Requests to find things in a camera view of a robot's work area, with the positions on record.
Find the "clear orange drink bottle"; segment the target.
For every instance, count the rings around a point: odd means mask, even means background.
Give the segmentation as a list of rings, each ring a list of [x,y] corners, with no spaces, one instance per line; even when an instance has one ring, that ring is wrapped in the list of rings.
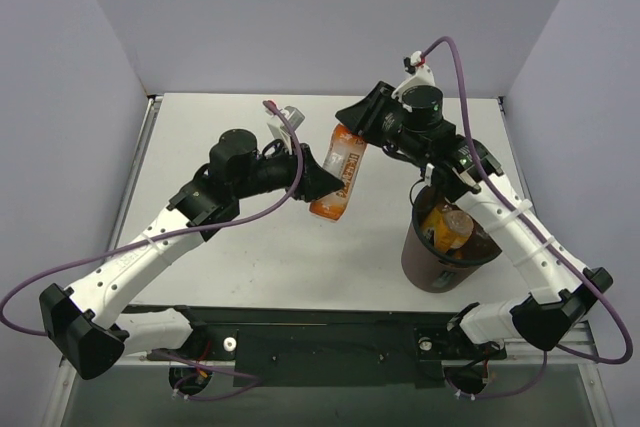
[[[367,143],[361,137],[351,133],[344,125],[338,124],[335,127],[323,168],[341,180],[343,187],[313,201],[309,207],[311,214],[330,221],[338,221],[343,216],[347,210],[366,147]]]

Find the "yellow juice bottle blue cap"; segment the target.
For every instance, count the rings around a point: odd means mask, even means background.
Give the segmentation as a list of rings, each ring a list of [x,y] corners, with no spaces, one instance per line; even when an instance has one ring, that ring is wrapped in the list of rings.
[[[438,203],[423,220],[421,224],[422,233],[431,243],[435,243],[438,237],[443,238],[449,233],[445,215],[450,211],[451,207],[449,205]]]

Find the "orange bottle dark blue label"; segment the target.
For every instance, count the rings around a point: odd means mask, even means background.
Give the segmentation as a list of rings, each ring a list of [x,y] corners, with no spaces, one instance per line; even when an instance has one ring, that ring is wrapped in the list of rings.
[[[473,229],[473,219],[460,210],[440,213],[434,227],[434,247],[443,253],[456,250],[469,240]]]

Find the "clear plastic bottle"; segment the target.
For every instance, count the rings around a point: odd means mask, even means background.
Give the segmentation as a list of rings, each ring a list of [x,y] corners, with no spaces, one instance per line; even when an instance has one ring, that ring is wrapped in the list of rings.
[[[464,258],[469,261],[489,262],[502,253],[500,247],[485,232],[476,225],[473,233],[463,246]]]

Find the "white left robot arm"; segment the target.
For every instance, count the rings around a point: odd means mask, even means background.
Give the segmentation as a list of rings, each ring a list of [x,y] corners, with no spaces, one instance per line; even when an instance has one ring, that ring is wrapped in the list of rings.
[[[206,335],[182,314],[167,309],[127,316],[125,308],[176,260],[236,219],[241,200],[283,189],[310,203],[343,186],[306,144],[285,148],[274,140],[260,150],[247,130],[223,133],[208,163],[126,251],[66,288],[51,284],[40,294],[46,336],[84,380],[102,375],[126,353],[166,348],[197,357]]]

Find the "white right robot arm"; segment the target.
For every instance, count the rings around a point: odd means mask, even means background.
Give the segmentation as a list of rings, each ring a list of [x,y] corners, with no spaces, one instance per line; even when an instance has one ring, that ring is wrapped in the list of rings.
[[[482,227],[518,270],[529,293],[502,303],[474,303],[453,318],[449,349],[468,356],[482,344],[521,338],[554,349],[612,286],[603,268],[576,260],[519,197],[501,164],[468,131],[443,117],[443,94],[432,86],[404,95],[379,82],[336,119],[365,142],[430,175],[444,197]]]

